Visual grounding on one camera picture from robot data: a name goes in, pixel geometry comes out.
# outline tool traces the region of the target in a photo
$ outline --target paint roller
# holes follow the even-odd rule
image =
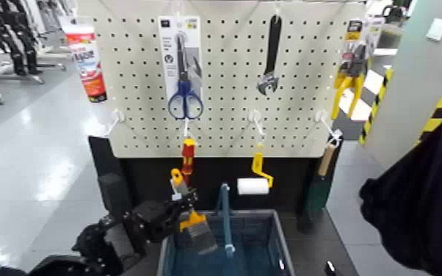
[[[269,194],[269,188],[272,187],[274,178],[262,172],[262,164],[264,163],[263,145],[259,143],[257,148],[259,150],[253,156],[252,171],[263,178],[239,178],[237,185],[239,195],[267,195]]]

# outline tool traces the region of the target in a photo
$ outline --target wall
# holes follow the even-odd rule
[[[413,147],[442,95],[442,41],[426,38],[434,18],[442,18],[442,1],[418,1],[392,65],[394,77],[365,144],[385,168]]]

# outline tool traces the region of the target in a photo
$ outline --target black fabric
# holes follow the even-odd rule
[[[412,269],[442,275],[442,124],[360,190],[363,217],[384,248]]]
[[[3,266],[0,268],[0,276],[27,276],[27,274],[20,269]]]

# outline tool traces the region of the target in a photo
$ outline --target white pegboard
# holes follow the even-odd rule
[[[173,1],[79,0],[79,12],[93,18],[112,108],[126,121],[110,135],[117,157],[176,157],[183,121],[167,111],[158,15],[172,15]],[[202,35],[201,118],[190,123],[196,156],[252,156],[255,125],[251,109],[264,118],[265,156],[318,157],[328,133],[313,120],[331,109],[334,75],[347,22],[364,4],[339,1],[280,2],[283,28],[275,75],[280,87],[263,96],[256,83],[267,58],[274,2],[183,1],[185,15],[199,15]]]

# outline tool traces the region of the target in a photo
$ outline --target blue scissors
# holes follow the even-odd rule
[[[204,105],[200,97],[192,89],[189,74],[186,68],[186,54],[184,42],[180,35],[176,36],[178,55],[178,90],[168,101],[168,111],[177,120],[197,119],[204,111]]]

